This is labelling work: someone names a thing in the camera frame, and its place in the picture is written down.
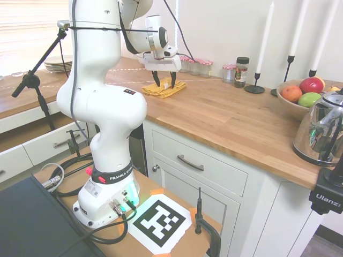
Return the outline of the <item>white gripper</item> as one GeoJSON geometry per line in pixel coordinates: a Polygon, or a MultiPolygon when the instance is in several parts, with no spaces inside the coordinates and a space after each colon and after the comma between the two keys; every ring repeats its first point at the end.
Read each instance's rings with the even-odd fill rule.
{"type": "Polygon", "coordinates": [[[158,87],[160,87],[160,79],[157,71],[170,72],[171,87],[174,88],[176,82],[176,72],[181,67],[181,60],[178,55],[172,57],[164,57],[163,59],[155,59],[152,53],[143,54],[141,63],[145,66],[146,70],[152,71],[153,79],[158,87]]]}

